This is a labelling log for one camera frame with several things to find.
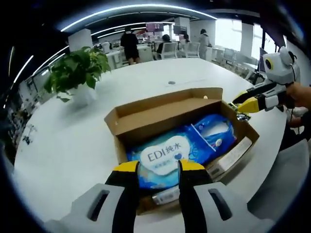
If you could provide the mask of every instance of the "table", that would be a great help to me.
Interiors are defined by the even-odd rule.
[[[14,181],[25,203],[43,221],[60,219],[71,203],[93,185],[104,183],[118,164],[113,137],[104,117],[115,106],[196,87],[222,87],[231,102],[252,85],[236,74],[199,58],[141,63],[102,75],[98,99],[83,109],[55,97],[41,105],[29,120],[33,142],[20,142]],[[250,161],[227,186],[249,201],[267,177],[283,137],[286,114],[278,109],[251,114],[249,123],[260,135],[249,151]],[[135,232],[184,232],[178,208],[137,216]]]

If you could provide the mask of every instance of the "monitor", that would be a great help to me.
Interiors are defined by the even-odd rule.
[[[146,28],[149,33],[164,31],[163,23],[146,23]]]
[[[176,35],[185,35],[187,34],[187,27],[174,25],[173,32]]]
[[[259,71],[265,72],[264,63],[263,63],[263,55],[267,54],[267,52],[263,50],[262,48],[259,48],[259,50],[260,50]]]

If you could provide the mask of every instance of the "white label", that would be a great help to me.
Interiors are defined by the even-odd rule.
[[[167,141],[145,148],[140,153],[140,162],[148,170],[164,176],[178,168],[177,161],[188,159],[190,144],[183,136],[173,136]]]
[[[215,165],[208,169],[209,175],[212,179],[218,177],[229,168],[231,168],[245,152],[252,145],[252,141],[245,137],[239,144],[237,144],[231,151],[229,151],[223,158],[221,158]]]

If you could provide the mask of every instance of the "potted plant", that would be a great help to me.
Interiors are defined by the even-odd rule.
[[[51,74],[44,84],[48,93],[56,93],[63,102],[72,97],[76,104],[87,105],[96,99],[96,82],[111,69],[100,49],[83,47],[59,59],[49,70]]]

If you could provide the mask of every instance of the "blue plastic bag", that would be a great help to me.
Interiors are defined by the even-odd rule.
[[[213,128],[219,126],[220,124],[223,126],[225,125],[226,130],[220,133],[211,133]],[[211,114],[204,117],[197,122],[194,127],[201,134],[201,136],[210,145],[212,145],[213,148],[215,148],[215,152],[208,159],[204,161],[202,158],[202,160],[197,161],[197,163],[200,164],[210,162],[211,160],[222,155],[236,140],[231,122],[219,114]]]

